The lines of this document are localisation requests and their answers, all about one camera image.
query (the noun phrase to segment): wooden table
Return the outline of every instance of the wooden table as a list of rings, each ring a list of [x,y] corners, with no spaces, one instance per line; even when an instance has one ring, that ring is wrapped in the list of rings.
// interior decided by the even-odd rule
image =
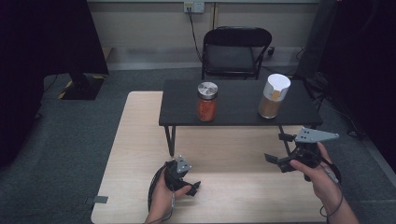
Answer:
[[[128,96],[99,189],[93,223],[142,223],[148,214],[149,185],[171,160],[158,125],[163,93]],[[300,126],[284,127],[297,133]],[[264,153],[286,156],[277,127],[179,127],[177,155],[192,165],[184,178],[202,181],[195,197],[176,202],[169,223],[319,222],[319,199],[302,174],[282,174]]]

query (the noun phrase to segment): black cable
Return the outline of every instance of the black cable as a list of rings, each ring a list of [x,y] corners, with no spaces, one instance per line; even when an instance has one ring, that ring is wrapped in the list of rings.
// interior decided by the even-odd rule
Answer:
[[[324,163],[326,163],[326,164],[330,167],[330,169],[332,169],[332,171],[333,171],[334,174],[335,174],[335,178],[336,178],[336,180],[337,180],[337,183],[340,183],[340,184],[341,184],[341,181],[342,181],[343,178],[342,178],[341,172],[340,172],[340,170],[338,170],[337,166],[335,166],[334,164],[330,163],[328,160],[324,159],[322,156],[320,156],[320,159],[321,159]]]
[[[218,8],[218,3],[213,3],[213,8]],[[214,13],[212,13],[212,15],[213,15],[212,29],[215,29],[216,20],[218,19],[218,18],[216,18],[216,16],[217,16],[216,10],[214,11]]]
[[[340,200],[340,203],[337,205],[337,207],[334,209],[334,211],[333,211],[332,213],[330,213],[329,215],[324,215],[324,214],[323,214],[323,208],[324,208],[324,206],[321,206],[321,208],[320,208],[320,210],[319,210],[321,216],[326,217],[326,218],[329,218],[329,217],[333,216],[336,212],[338,212],[338,210],[340,209],[341,204],[342,204],[343,201],[344,201],[344,194],[343,194],[343,189],[341,188],[341,185],[340,185],[340,184],[338,184],[338,188],[340,188],[340,190],[341,190],[341,200]]]
[[[167,162],[163,165],[163,167],[161,167],[157,171],[157,173],[155,173],[154,177],[152,177],[152,180],[151,180],[151,183],[150,183],[150,186],[149,186],[149,189],[148,189],[148,211],[149,211],[149,209],[151,207],[152,193],[154,192],[154,189],[157,186],[157,182],[160,179],[161,173],[166,168],[166,164],[167,164]],[[156,223],[158,221],[166,221],[172,216],[173,210],[174,210],[174,207],[175,207],[175,190],[174,190],[173,186],[171,186],[171,187],[172,187],[172,207],[171,207],[171,210],[167,214],[165,214],[163,217],[160,217],[160,218],[158,218],[158,219],[156,219],[154,221],[151,221],[148,224]]]
[[[301,53],[303,53],[305,51],[305,48],[301,48],[301,50],[296,54],[296,59],[300,60],[299,56]]]
[[[309,84],[307,85],[307,87],[308,87],[308,90],[309,90],[310,92],[314,92],[314,91],[311,89],[311,87],[309,86]],[[346,118],[349,120],[349,122],[352,124],[354,130],[355,130],[357,133],[359,133],[359,134],[362,135],[362,136],[366,135],[366,133],[360,131],[360,130],[358,129],[358,127],[356,127],[355,121],[354,121],[351,117],[349,117],[348,115],[346,115],[346,114],[344,114],[344,113],[342,113],[342,112],[340,112],[340,111],[338,111],[338,110],[336,110],[336,109],[333,109],[333,108],[331,108],[329,105],[326,105],[326,104],[323,103],[324,100],[326,99],[326,93],[323,92],[319,97],[315,97],[315,96],[314,96],[314,105],[315,105],[315,104],[318,104],[318,112],[319,112],[320,108],[324,105],[325,107],[329,108],[330,110],[332,110],[332,111],[334,111],[334,112],[336,112],[336,113],[338,113],[338,114],[340,114],[340,115],[346,117]]]
[[[272,69],[272,68],[269,68],[269,67],[266,67],[266,66],[263,66],[263,65],[262,65],[262,68],[265,68],[266,70],[268,70],[268,71],[270,71],[272,73],[283,74],[285,76],[288,76],[291,71],[296,69],[296,68],[291,68],[288,72],[283,73],[283,72],[276,71],[275,69]]]
[[[195,51],[197,52],[197,56],[199,58],[199,60],[202,62],[202,57],[201,57],[201,53],[198,50],[197,47],[197,40],[195,39],[195,32],[194,32],[194,25],[192,23],[192,15],[191,15],[191,9],[187,8],[187,12],[189,14],[189,18],[190,18],[190,23],[191,23],[191,29],[192,29],[192,37],[194,38],[194,43],[195,43]]]

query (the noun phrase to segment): dark curtain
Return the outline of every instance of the dark curtain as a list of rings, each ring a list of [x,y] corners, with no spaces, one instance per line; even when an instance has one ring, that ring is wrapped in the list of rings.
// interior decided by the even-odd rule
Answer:
[[[337,0],[319,2],[304,53],[296,70],[297,77],[315,78],[339,4]]]
[[[0,164],[12,161],[40,107],[45,76],[108,74],[84,0],[0,0]]]
[[[320,70],[396,172],[396,1],[343,1]]]

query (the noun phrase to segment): orange label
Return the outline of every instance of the orange label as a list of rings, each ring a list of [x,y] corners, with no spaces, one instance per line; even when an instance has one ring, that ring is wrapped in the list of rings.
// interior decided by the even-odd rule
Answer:
[[[280,95],[280,91],[274,91],[272,95],[272,100],[275,101]]]

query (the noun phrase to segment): white lid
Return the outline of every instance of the white lid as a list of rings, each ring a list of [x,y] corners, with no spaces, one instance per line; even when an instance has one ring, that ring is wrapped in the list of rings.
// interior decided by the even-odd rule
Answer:
[[[272,101],[282,101],[289,90],[290,79],[280,74],[268,77],[263,94]]]

